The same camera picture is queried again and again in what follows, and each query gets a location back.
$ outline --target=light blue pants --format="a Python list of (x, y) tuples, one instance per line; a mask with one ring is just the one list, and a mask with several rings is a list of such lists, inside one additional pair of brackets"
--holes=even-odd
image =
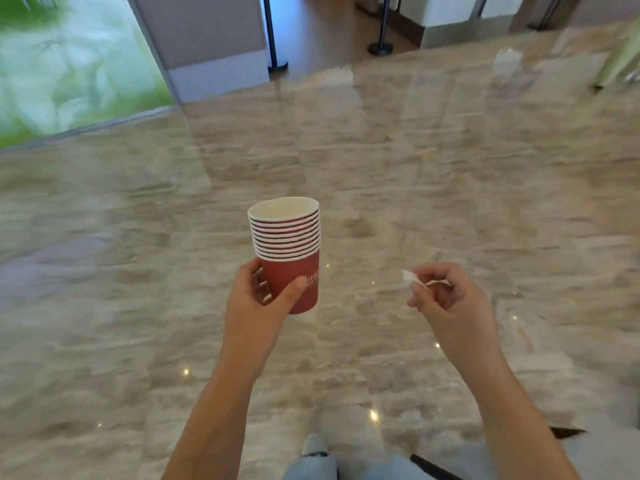
[[(302, 456), (284, 474), (283, 480), (337, 480), (338, 464), (335, 457)], [(433, 480), (410, 460), (389, 456), (388, 463), (372, 465), (363, 480)]]

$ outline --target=forearm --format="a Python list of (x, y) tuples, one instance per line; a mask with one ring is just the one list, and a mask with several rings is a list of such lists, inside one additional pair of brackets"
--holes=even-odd
[(469, 381), (500, 480), (579, 480), (579, 476), (504, 359)]
[(236, 480), (253, 387), (220, 361), (175, 447), (163, 480)]

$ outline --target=white shoe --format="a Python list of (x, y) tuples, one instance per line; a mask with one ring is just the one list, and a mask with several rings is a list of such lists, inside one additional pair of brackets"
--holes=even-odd
[(312, 453), (327, 453), (326, 443), (323, 437), (317, 433), (308, 435), (305, 444), (302, 446), (302, 456)]

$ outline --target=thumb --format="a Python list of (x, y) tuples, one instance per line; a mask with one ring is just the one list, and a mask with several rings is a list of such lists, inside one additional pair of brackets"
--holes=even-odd
[(411, 283), (411, 293), (418, 305), (418, 310), (424, 315), (430, 325), (444, 317), (446, 311), (434, 300), (431, 292), (421, 283)]
[(289, 314), (293, 305), (296, 304), (302, 296), (302, 293), (306, 290), (307, 282), (308, 280), (306, 276), (297, 277), (295, 280), (290, 282), (284, 290), (282, 290), (282, 293), (280, 293), (275, 300), (273, 300), (270, 307), (275, 309), (278, 316), (281, 315), (282, 319), (284, 319)]

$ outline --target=hand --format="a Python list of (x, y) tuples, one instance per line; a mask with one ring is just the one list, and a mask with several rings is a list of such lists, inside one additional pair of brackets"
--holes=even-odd
[(506, 364), (493, 308), (460, 266), (429, 263), (413, 272), (426, 286), (412, 283), (407, 305), (427, 318), (440, 348), (467, 384)]
[(299, 276), (273, 300), (258, 258), (240, 266), (227, 304), (219, 363), (258, 379), (284, 319), (306, 287), (307, 277)]

